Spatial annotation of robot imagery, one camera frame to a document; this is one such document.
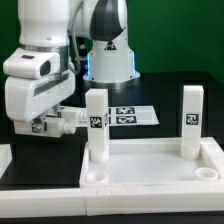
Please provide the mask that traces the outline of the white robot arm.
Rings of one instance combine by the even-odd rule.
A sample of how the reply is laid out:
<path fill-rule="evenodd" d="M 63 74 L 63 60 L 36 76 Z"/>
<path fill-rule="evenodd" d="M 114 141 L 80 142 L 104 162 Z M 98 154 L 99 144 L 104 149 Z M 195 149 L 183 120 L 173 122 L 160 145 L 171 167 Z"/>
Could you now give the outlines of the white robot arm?
<path fill-rule="evenodd" d="M 18 0 L 19 47 L 3 63 L 6 114 L 17 134 L 60 137 L 85 119 L 60 103 L 81 70 L 76 39 L 90 38 L 87 83 L 121 87 L 140 77 L 128 46 L 126 0 Z"/>

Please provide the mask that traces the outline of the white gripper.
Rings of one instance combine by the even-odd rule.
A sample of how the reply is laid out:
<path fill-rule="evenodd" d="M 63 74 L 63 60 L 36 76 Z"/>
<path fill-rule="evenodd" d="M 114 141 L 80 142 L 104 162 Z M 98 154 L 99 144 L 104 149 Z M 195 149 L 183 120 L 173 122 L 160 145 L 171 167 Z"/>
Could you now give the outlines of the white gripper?
<path fill-rule="evenodd" d="M 69 69 L 65 47 L 50 52 L 18 48 L 4 63 L 7 116 L 31 122 L 33 133 L 43 133 L 47 123 L 38 117 L 69 97 L 75 90 L 75 75 Z"/>

